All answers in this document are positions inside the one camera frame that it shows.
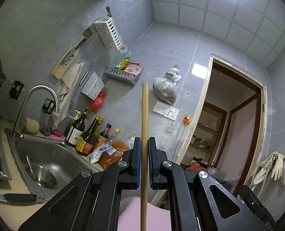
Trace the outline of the thick wooden chopstick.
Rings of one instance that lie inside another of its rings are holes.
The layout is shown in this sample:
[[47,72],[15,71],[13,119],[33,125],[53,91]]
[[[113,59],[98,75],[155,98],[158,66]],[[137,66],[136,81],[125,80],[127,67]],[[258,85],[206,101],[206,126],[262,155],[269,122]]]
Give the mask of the thick wooden chopstick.
[[148,83],[142,84],[142,152],[141,152],[141,187],[140,187],[140,230],[147,230],[148,203],[148,119],[149,119],[149,90]]

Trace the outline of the steel kitchen sink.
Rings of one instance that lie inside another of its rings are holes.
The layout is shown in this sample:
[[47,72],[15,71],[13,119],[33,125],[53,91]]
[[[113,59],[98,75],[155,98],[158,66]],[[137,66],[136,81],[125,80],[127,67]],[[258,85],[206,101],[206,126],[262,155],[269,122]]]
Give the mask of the steel kitchen sink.
[[5,132],[25,185],[40,200],[52,198],[84,170],[101,171],[62,141],[26,134],[18,138],[10,129]]

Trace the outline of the white rubber gloves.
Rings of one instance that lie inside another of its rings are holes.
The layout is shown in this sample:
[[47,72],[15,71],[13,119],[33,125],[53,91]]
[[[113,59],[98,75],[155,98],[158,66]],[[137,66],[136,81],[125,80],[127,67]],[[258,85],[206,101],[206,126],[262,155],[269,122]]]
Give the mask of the white rubber gloves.
[[270,174],[274,181],[279,180],[283,174],[283,161],[285,155],[274,151],[264,161],[259,164],[260,171],[255,175],[252,185],[258,185],[263,182],[267,175]]

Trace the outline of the dark soy sauce bottle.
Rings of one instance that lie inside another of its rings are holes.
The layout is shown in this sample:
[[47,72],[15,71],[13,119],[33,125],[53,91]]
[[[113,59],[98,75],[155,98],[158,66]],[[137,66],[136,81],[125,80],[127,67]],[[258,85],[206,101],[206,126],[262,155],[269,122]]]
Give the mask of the dark soy sauce bottle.
[[96,115],[89,128],[78,138],[76,151],[82,156],[88,156],[93,149],[99,133],[99,124],[103,117]]

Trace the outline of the wine bottle white label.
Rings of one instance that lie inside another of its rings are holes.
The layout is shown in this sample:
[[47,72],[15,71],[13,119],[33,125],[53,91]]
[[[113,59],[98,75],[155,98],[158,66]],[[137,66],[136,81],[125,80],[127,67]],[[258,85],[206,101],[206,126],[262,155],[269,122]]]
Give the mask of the wine bottle white label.
[[78,138],[85,131],[85,120],[87,114],[88,114],[88,109],[85,109],[84,113],[80,116],[80,118],[73,122],[67,134],[66,143],[73,148],[76,147]]

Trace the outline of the wooden shelf unit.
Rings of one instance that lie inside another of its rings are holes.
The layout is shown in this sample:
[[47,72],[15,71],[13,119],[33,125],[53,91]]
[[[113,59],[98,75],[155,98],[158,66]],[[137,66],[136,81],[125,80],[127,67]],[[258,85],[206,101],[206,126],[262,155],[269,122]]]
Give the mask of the wooden shelf unit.
[[198,124],[184,156],[188,165],[191,161],[211,166],[219,148],[220,139],[227,118],[227,111],[205,102]]

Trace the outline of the red plastic bag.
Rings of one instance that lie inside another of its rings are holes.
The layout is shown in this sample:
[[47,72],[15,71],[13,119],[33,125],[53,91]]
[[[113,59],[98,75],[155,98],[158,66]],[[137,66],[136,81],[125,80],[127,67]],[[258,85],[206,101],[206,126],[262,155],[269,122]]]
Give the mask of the red plastic bag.
[[101,108],[104,102],[105,94],[105,89],[102,89],[94,100],[90,100],[90,109],[93,112],[96,112]]

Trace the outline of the hanging bag of dried goods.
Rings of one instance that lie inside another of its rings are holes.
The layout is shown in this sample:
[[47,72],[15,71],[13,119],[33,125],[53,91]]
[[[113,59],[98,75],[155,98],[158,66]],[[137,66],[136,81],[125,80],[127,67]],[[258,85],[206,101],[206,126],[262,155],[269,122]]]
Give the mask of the hanging bag of dried goods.
[[179,74],[179,66],[174,65],[165,76],[157,77],[153,82],[154,96],[169,105],[173,105],[176,101],[176,83],[182,78]]

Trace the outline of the hanging beige cloth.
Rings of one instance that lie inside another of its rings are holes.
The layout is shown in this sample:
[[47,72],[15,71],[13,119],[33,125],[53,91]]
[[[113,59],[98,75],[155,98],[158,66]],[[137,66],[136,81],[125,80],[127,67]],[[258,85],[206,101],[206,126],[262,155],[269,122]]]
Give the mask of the hanging beige cloth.
[[52,129],[57,129],[59,123],[66,117],[74,89],[84,65],[84,60],[76,62],[61,77],[61,85],[57,90],[60,112],[52,113]]

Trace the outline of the wooden cutting board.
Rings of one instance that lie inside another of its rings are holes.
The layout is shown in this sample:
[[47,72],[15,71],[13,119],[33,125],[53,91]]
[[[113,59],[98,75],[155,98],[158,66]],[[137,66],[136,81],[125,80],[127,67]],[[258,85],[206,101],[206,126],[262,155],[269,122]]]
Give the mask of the wooden cutting board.
[[66,72],[67,68],[70,66],[71,62],[77,56],[80,47],[93,35],[91,28],[87,28],[83,33],[80,39],[65,52],[61,59],[56,64],[55,68],[51,72],[51,75],[57,78],[58,80]]

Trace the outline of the orange wall hook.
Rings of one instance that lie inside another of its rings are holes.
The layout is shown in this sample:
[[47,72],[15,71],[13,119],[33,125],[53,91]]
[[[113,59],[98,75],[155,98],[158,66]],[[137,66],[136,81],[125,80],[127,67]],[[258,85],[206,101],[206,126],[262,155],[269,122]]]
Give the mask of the orange wall hook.
[[189,115],[185,115],[184,116],[184,118],[183,118],[183,124],[185,125],[185,126],[188,126],[188,125],[190,125],[191,124],[191,117],[189,116]]

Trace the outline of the white wall socket panel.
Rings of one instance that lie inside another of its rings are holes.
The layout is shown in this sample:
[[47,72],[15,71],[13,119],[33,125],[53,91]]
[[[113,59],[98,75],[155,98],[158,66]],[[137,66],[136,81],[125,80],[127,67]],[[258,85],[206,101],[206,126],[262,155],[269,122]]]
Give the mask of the white wall socket panel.
[[177,116],[178,116],[178,112],[179,110],[167,105],[165,103],[162,103],[160,101],[157,101],[153,110],[154,113],[159,114],[160,116],[163,116],[167,119],[170,119],[172,121],[175,121]]

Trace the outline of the white box on wall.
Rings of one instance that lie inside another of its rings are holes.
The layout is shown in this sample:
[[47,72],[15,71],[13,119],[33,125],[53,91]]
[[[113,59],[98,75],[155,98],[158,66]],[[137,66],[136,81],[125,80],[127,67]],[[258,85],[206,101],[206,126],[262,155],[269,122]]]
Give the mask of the white box on wall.
[[81,93],[88,96],[94,101],[103,88],[103,81],[95,72],[93,72],[93,74],[89,77],[88,81],[82,88]]

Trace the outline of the grey wall rack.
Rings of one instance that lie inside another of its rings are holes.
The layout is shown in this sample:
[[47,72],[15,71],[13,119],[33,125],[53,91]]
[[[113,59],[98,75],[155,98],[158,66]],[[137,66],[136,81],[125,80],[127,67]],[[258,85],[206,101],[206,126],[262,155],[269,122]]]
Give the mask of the grey wall rack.
[[139,76],[136,76],[134,74],[131,74],[129,72],[119,70],[119,69],[107,67],[104,73],[112,79],[121,81],[126,84],[130,84],[130,85],[135,85],[139,80]]

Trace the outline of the white wall basket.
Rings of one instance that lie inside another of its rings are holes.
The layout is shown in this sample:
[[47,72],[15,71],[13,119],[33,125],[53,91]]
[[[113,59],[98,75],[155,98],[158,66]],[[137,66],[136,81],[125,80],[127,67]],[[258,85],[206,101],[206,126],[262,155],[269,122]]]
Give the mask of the white wall basket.
[[98,35],[100,36],[104,46],[108,49],[119,51],[125,49],[122,38],[117,30],[111,9],[106,7],[107,15],[101,16],[93,23]]

